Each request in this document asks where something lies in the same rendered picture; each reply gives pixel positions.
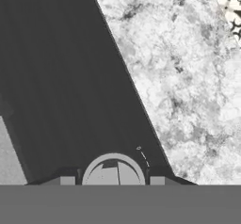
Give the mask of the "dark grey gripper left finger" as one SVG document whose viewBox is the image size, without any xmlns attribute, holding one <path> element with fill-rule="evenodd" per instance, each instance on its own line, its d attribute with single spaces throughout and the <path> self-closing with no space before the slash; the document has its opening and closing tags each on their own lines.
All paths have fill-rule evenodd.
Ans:
<svg viewBox="0 0 241 224">
<path fill-rule="evenodd" d="M 28 185 L 79 185 L 82 182 L 82 169 L 59 168 L 51 175 L 28 183 Z"/>
</svg>

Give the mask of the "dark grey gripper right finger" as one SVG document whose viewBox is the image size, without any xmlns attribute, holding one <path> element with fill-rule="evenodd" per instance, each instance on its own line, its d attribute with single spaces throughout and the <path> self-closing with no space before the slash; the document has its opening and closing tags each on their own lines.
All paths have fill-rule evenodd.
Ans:
<svg viewBox="0 0 241 224">
<path fill-rule="evenodd" d="M 161 167 L 151 167 L 147 170 L 149 185 L 195 185 L 186 179 L 175 176 L 171 171 Z"/>
</svg>

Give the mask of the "grey round stove knob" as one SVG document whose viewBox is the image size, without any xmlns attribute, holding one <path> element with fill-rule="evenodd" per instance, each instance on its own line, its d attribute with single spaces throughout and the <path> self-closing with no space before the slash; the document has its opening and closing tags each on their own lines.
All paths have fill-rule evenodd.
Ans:
<svg viewBox="0 0 241 224">
<path fill-rule="evenodd" d="M 121 153 L 106 153 L 87 167 L 82 185 L 145 185 L 139 164 Z"/>
</svg>

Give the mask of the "dark grey stove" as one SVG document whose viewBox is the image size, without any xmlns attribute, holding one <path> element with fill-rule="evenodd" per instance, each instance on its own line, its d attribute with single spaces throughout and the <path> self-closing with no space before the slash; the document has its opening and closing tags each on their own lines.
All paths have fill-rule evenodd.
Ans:
<svg viewBox="0 0 241 224">
<path fill-rule="evenodd" d="M 96 0 L 0 0 L 0 106 L 29 182 L 106 152 L 172 172 Z"/>
</svg>

